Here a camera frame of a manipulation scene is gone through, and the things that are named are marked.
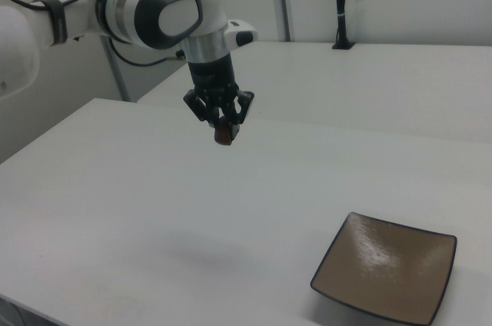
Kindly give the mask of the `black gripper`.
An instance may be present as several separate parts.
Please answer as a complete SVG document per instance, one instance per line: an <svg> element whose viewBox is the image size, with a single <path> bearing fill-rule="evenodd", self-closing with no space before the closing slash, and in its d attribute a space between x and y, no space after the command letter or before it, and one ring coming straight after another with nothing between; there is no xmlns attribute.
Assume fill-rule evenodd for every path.
<svg viewBox="0 0 492 326"><path fill-rule="evenodd" d="M235 138L254 100L252 91L238 90L231 55L206 63L188 63L194 88L183 97L199 121L218 127L219 108L226 109L229 134Z"/></svg>

